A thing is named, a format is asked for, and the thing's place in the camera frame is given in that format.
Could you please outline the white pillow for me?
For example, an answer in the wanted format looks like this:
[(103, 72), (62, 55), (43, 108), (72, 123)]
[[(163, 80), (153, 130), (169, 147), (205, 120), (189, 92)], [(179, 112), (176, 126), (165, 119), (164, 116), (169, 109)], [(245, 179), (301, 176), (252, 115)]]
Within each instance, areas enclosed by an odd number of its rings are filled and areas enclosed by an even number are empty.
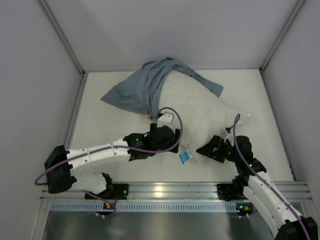
[(165, 77), (159, 97), (159, 107), (173, 108), (180, 120), (173, 120), (178, 127), (183, 124), (181, 144), (186, 147), (194, 161), (199, 163), (207, 158), (197, 149), (207, 144), (215, 135), (224, 137), (226, 128), (234, 124), (240, 114), (239, 124), (249, 120), (251, 113), (227, 104), (220, 99), (224, 88), (206, 78), (195, 78), (172, 70)]

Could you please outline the blue pillowcase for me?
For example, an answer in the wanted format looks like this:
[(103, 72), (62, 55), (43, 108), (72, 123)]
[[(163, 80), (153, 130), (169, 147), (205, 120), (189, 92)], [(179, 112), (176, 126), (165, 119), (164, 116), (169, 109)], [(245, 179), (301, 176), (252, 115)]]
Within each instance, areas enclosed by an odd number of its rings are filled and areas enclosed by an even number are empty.
[(144, 63), (140, 69), (112, 87), (101, 100), (122, 110), (157, 119), (161, 91), (171, 71), (193, 78), (217, 97), (223, 92), (222, 85), (204, 78), (181, 60), (166, 57)]

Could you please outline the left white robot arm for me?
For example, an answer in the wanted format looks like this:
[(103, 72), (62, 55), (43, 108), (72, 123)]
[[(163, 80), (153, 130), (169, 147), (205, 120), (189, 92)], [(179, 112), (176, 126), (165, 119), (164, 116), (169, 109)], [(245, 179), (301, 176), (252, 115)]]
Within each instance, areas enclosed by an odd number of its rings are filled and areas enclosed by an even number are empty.
[(105, 145), (83, 149), (57, 146), (44, 163), (48, 192), (85, 191), (90, 197), (107, 197), (115, 190), (112, 178), (107, 173), (92, 173), (92, 168), (145, 160), (158, 153), (177, 153), (181, 136), (179, 128), (152, 123), (147, 133), (131, 133)]

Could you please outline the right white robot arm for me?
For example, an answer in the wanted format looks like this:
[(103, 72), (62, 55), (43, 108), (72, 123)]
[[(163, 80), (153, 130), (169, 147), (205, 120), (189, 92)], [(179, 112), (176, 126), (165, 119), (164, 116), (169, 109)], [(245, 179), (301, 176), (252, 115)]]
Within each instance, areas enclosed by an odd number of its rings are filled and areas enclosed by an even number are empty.
[(317, 240), (318, 225), (296, 210), (271, 180), (264, 165), (254, 157), (248, 137), (233, 143), (215, 135), (196, 151), (219, 163), (235, 164), (238, 175), (230, 184), (219, 184), (218, 197), (224, 201), (249, 200), (267, 223), (276, 240)]

